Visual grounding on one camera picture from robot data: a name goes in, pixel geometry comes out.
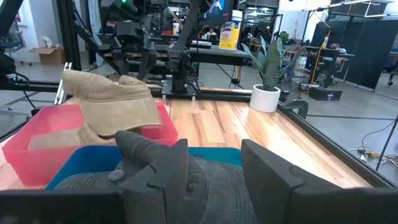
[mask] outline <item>green leaf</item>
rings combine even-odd
[[[280,53],[278,51],[278,46],[277,46],[276,41],[272,41],[270,46],[268,46],[267,57],[266,57],[266,61],[264,62],[264,67],[263,67],[264,71],[267,70],[268,64],[271,60],[277,62],[277,67],[280,69],[281,60],[280,60]]]
[[[284,57],[284,55],[286,54],[286,51],[290,49],[289,47],[287,47],[286,49],[284,49],[284,51],[282,52],[282,58]]]
[[[261,38],[261,46],[262,49],[264,49],[264,57],[267,56],[267,42],[264,40],[264,38],[262,38],[262,36],[260,35]]]
[[[246,44],[243,44],[243,43],[242,43],[241,45],[242,45],[242,47],[243,47],[243,50],[244,50],[246,53],[249,54],[250,59],[251,59],[254,63],[256,63],[257,66],[259,66],[259,62],[257,61],[256,57],[253,56],[253,54],[251,54],[249,47],[248,47]]]
[[[262,79],[262,87],[265,91],[272,91],[280,77],[280,70],[278,63],[274,60],[269,60],[267,70]]]
[[[299,59],[299,57],[301,57],[305,52],[305,47],[301,48],[300,50],[298,50],[296,52],[296,54],[293,56],[293,58],[291,59],[291,61],[281,70],[282,74],[285,73],[285,71],[291,67],[294,66],[297,62],[297,60]]]
[[[277,42],[277,46],[278,46],[278,51],[280,53],[280,57],[282,58],[283,56],[283,51],[284,51],[284,45],[282,44],[282,39],[280,37],[278,37],[278,39],[276,40]]]
[[[264,73],[264,62],[266,61],[266,58],[261,51],[259,51],[259,53],[257,54],[257,61],[258,61],[257,66],[259,67],[259,70]]]

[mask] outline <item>white pot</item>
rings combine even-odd
[[[250,107],[261,112],[275,112],[279,102],[280,89],[274,87],[276,91],[265,91],[261,88],[262,85],[253,86]]]

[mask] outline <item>plastic bottle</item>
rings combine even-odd
[[[180,34],[180,24],[178,22],[173,23],[173,35]]]
[[[241,29],[242,11],[232,11],[232,21],[225,22],[221,27],[220,45],[222,50],[236,50],[239,31]]]
[[[322,44],[323,49],[325,49],[326,46],[328,45],[328,41],[329,41],[329,37],[325,37],[325,40],[323,41],[323,44]]]

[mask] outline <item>pink bin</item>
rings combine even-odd
[[[167,144],[177,142],[178,133],[163,103],[157,103],[162,126],[141,129],[143,136]],[[38,134],[51,133],[83,126],[84,117],[79,105],[47,106],[41,109],[2,148],[4,156],[24,185],[47,185],[81,146],[56,149],[27,150],[29,141]]]

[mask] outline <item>wooden table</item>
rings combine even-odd
[[[72,98],[66,103],[77,104],[78,100]],[[248,103],[225,101],[167,100],[165,105],[179,138],[187,138],[189,146],[240,148],[242,139],[252,139],[289,162],[341,187],[370,186],[280,111],[260,113],[250,109]],[[1,153],[0,190],[43,187],[23,186]]]

